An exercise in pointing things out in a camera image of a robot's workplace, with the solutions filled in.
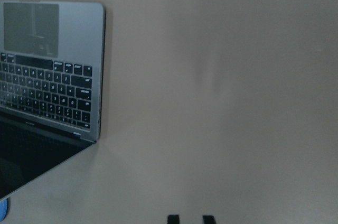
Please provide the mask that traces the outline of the grey laptop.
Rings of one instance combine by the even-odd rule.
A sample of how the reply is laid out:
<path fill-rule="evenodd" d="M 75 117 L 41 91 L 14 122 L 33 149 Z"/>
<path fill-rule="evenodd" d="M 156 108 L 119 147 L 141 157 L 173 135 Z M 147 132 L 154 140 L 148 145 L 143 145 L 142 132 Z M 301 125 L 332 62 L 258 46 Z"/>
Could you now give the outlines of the grey laptop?
<path fill-rule="evenodd" d="M 100 136 L 106 12 L 1 1 L 1 199 Z"/>

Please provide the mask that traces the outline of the blue desk lamp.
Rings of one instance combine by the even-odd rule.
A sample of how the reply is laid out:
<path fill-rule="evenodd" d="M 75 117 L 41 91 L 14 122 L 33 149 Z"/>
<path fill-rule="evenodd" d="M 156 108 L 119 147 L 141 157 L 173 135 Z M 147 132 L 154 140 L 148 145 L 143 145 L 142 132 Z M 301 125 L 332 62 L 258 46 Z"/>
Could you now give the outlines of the blue desk lamp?
<path fill-rule="evenodd" d="M 8 201 L 4 199 L 0 202 L 0 221 L 3 221 L 7 215 Z"/>

